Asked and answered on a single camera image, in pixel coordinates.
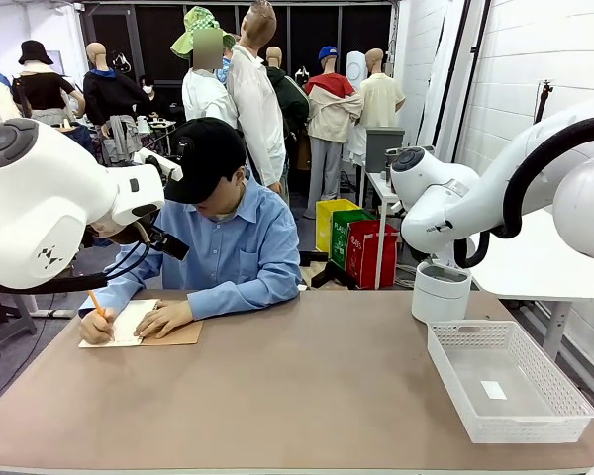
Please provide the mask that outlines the black wall pipe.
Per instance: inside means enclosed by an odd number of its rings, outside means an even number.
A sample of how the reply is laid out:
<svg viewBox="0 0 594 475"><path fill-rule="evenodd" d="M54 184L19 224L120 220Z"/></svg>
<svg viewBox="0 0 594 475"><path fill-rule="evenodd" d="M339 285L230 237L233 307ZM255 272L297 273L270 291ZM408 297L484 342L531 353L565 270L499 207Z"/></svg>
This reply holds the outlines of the black wall pipe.
<svg viewBox="0 0 594 475"><path fill-rule="evenodd" d="M438 144L438 139L440 136L440 129L442 126L443 118L445 116L446 111L446 101L448 99L449 90L452 84L453 76L455 73L455 68L457 64L457 57L459 54L459 50L462 43L462 38L464 35L464 30L466 27L466 23L468 20L468 14L470 10L472 0L462 0L462 8L460 9L459 21L457 25L456 34L453 41L453 46L451 48L451 55L449 58L446 78L445 78L445 87L443 89L443 96L440 103L439 112L436 119L436 125L434 130L434 135L432 139L432 145L436 146Z"/></svg>
<svg viewBox="0 0 594 475"><path fill-rule="evenodd" d="M465 90L465 94L463 96L464 101L463 101L462 108L461 108L461 114L460 114L460 118L459 118L459 122L458 122L455 143L453 146L453 153L452 153L452 157L451 157L452 163L455 163L457 160L459 145L460 145L462 135L463 135L464 123L465 123L466 114L467 114L467 108L469 105L469 100L471 99L471 95L472 95L473 79L475 78L475 73L477 70L477 63L478 63L481 49L482 49L483 37L485 34L485 30L486 30L486 25L487 25L487 21L488 21L491 3L492 3L492 0L483 0L481 16L479 19L479 25L477 28L477 34L476 34L476 38L475 38L475 44L470 49L470 54L472 55L472 60L471 60L471 66L470 66L470 70L469 70L468 80L466 83L466 90Z"/></svg>

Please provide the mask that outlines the mannequin cream shirt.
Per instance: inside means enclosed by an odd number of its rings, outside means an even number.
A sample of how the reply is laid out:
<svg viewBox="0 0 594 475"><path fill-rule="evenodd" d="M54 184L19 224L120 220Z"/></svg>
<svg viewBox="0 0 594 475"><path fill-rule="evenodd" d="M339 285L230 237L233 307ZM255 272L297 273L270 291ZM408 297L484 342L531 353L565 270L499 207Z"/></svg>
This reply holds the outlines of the mannequin cream shirt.
<svg viewBox="0 0 594 475"><path fill-rule="evenodd" d="M382 71L384 52L380 48L370 49L365 54L368 77L360 83L363 109L357 124L359 130L359 160L366 157L366 132L373 128L397 126L397 112L405 103L406 96L394 78Z"/></svg>

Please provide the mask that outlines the mannequin green checked hat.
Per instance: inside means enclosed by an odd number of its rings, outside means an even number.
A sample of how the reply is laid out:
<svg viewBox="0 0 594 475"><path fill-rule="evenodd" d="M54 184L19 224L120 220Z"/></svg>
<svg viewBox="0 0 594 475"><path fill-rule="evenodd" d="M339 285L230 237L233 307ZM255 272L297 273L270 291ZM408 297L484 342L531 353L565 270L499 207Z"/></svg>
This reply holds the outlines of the mannequin green checked hat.
<svg viewBox="0 0 594 475"><path fill-rule="evenodd" d="M225 56L235 38L221 28L210 10L201 6L185 14L183 25L184 33L170 50L188 63L182 83L186 119L217 118L235 128L237 108L226 88L231 60Z"/></svg>

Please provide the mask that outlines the person right hand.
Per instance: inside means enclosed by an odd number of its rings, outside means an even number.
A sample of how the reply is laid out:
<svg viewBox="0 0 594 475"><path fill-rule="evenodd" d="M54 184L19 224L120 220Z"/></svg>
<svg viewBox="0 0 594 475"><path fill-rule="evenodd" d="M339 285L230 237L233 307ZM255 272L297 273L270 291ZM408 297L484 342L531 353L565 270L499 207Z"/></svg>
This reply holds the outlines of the person right hand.
<svg viewBox="0 0 594 475"><path fill-rule="evenodd" d="M88 312L80 323L80 336L88 344L105 344L114 339L116 311L104 308L103 313L96 309Z"/></svg>

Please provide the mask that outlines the person torso blue shirt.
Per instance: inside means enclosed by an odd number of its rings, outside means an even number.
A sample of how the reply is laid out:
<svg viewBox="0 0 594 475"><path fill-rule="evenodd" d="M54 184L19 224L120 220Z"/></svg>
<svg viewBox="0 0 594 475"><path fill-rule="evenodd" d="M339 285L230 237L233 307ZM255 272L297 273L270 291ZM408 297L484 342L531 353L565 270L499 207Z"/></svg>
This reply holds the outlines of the person torso blue shirt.
<svg viewBox="0 0 594 475"><path fill-rule="evenodd" d="M117 263L132 265L131 271L146 283L159 277L164 289L185 290L189 295L263 274L301 275L293 215L276 193L254 180L247 183L238 208L227 218L206 218L192 205L168 201L156 224L188 244L189 251L179 261L142 246L122 246Z"/></svg>

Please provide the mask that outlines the spiral notebook kraft cover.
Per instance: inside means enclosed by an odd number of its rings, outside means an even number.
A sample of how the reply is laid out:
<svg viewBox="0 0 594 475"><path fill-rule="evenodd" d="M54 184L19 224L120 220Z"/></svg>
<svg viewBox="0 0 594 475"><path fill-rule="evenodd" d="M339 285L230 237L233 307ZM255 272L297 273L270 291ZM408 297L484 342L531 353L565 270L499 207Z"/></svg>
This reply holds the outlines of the spiral notebook kraft cover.
<svg viewBox="0 0 594 475"><path fill-rule="evenodd" d="M114 338L103 344L89 344L82 340L79 348L131 347L131 346L160 346L184 345L198 342L203 324L191 322L169 332L163 338L156 338L154 334L148 337L134 335L134 331L145 314L157 306L158 299L143 299L131 301L116 318L113 329Z"/></svg>

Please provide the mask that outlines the yellow pencil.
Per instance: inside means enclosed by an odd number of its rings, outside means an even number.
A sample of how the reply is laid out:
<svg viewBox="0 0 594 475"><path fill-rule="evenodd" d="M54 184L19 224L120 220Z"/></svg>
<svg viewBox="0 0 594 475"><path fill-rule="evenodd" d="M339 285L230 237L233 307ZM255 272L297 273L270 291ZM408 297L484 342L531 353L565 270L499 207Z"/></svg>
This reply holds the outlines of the yellow pencil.
<svg viewBox="0 0 594 475"><path fill-rule="evenodd" d="M113 324L116 314L102 307L94 292L88 292L95 309L88 314L83 323L85 325L84 339L90 344L104 344L114 339Z"/></svg>

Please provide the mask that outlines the tall mannequin white coat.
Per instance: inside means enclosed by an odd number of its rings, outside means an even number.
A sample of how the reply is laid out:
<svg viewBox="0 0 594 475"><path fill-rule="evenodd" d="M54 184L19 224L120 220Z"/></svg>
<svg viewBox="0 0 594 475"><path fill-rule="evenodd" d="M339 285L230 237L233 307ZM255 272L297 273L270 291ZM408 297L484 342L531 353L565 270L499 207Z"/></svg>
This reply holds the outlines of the tall mannequin white coat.
<svg viewBox="0 0 594 475"><path fill-rule="evenodd" d="M267 0L255 0L241 24L233 46L227 90L238 112L249 161L258 183L288 199L282 179L286 161L283 115L259 50L273 37L276 17Z"/></svg>

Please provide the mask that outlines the mannequin black sweater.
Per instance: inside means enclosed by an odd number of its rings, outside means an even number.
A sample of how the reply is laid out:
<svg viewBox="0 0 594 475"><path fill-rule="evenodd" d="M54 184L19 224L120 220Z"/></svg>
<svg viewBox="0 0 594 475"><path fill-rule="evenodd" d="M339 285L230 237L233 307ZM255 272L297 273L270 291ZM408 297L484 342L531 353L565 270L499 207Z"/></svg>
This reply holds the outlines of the mannequin black sweater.
<svg viewBox="0 0 594 475"><path fill-rule="evenodd" d="M136 109L149 98L136 82L108 65L102 44L90 43L86 55L92 68L83 79L85 112L98 133L104 164L129 166L143 147Z"/></svg>

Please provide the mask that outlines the mannequin dark green hoodie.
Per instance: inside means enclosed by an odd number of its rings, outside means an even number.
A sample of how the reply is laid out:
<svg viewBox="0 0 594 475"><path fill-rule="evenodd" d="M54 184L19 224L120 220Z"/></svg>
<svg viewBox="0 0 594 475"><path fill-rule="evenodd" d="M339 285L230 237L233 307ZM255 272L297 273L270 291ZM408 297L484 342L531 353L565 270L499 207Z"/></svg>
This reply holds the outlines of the mannequin dark green hoodie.
<svg viewBox="0 0 594 475"><path fill-rule="evenodd" d="M304 90L281 68L281 62L282 50L279 47L268 47L266 49L266 72L282 113L286 148L286 159L280 183L283 186L283 197L286 202L289 202L288 178L291 159L296 154L299 135L308 118L309 102Z"/></svg>

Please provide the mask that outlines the white oval panel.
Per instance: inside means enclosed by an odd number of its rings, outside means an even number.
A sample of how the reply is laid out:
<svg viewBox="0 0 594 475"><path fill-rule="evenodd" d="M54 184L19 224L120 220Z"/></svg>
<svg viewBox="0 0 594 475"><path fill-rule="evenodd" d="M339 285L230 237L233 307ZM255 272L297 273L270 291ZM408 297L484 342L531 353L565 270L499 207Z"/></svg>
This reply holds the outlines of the white oval panel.
<svg viewBox="0 0 594 475"><path fill-rule="evenodd" d="M354 50L346 55L346 78L355 90L367 78L368 70L363 52Z"/></svg>

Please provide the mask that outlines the white round lidded bin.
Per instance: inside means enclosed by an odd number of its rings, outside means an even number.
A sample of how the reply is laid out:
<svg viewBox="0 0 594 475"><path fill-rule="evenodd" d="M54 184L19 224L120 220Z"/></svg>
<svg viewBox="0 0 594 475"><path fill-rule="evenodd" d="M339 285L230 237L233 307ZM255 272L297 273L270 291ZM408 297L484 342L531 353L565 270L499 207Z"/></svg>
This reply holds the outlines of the white round lidded bin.
<svg viewBox="0 0 594 475"><path fill-rule="evenodd" d="M427 257L416 268L412 316L428 325L463 320L471 291L471 273Z"/></svg>

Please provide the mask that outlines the masked person in black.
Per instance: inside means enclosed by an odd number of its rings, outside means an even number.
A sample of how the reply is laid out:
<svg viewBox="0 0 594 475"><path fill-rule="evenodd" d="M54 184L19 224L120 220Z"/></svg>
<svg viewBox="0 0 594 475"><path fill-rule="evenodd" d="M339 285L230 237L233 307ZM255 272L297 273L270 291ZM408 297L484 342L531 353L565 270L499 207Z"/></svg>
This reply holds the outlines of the masked person in black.
<svg viewBox="0 0 594 475"><path fill-rule="evenodd" d="M155 91L154 81L147 75L141 75L139 83L148 100L136 106L137 115L146 116L152 120L165 119L174 122L175 115L171 111L170 103L162 94Z"/></svg>

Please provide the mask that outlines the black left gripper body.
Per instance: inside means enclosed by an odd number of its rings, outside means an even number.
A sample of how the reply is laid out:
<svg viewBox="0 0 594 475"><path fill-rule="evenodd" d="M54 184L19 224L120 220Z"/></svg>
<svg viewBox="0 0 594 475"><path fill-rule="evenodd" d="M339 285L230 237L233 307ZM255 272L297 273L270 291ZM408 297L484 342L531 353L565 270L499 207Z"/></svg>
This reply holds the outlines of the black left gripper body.
<svg viewBox="0 0 594 475"><path fill-rule="evenodd" d="M146 231L151 246L167 246L172 239L171 234L156 224L157 215L146 219Z"/></svg>

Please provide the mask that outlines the large white side table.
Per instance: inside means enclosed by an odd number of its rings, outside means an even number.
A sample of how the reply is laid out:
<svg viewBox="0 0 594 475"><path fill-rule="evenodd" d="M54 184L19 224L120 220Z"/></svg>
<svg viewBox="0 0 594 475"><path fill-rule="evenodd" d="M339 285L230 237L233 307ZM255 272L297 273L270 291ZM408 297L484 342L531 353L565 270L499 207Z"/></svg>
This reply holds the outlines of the large white side table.
<svg viewBox="0 0 594 475"><path fill-rule="evenodd" d="M572 304L594 301L594 259L570 248L545 210L527 214L518 236L491 237L471 274L479 289L498 298L553 303L543 343L550 358L560 350Z"/></svg>

